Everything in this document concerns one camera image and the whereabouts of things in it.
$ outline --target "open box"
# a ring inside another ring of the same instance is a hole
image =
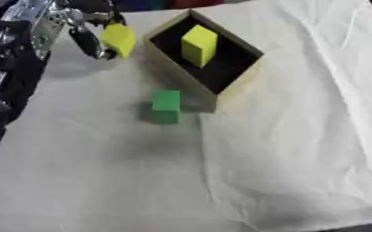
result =
[[[217,53],[200,68],[182,58],[181,38],[196,24],[219,35]],[[165,71],[164,78],[182,85],[201,102],[204,111],[215,111],[259,70],[263,52],[193,10],[170,20],[145,37],[148,59]]]

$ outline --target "yellow cube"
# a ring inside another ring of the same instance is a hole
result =
[[[126,25],[110,24],[103,31],[102,42],[122,58],[127,58],[135,46],[135,34]]]
[[[203,68],[216,54],[217,42],[217,34],[196,25],[181,38],[181,54],[184,59]]]

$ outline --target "foam block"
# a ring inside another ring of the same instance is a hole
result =
[[[127,58],[135,46],[135,34],[126,25],[110,24],[103,31],[102,42],[122,58]]]
[[[152,117],[160,124],[176,124],[180,121],[181,92],[157,91],[153,95]]]
[[[217,34],[196,25],[181,38],[181,54],[184,59],[203,68],[216,54],[217,42]]]

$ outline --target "table surface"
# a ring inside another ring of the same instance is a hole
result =
[[[162,72],[67,34],[0,146],[0,232],[310,231],[372,222],[372,6],[257,0],[199,10],[265,55],[215,114],[144,120]]]

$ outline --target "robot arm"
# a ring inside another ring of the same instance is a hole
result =
[[[125,24],[111,0],[19,0],[0,19],[0,141],[34,94],[62,29],[94,59],[112,59],[85,23]]]

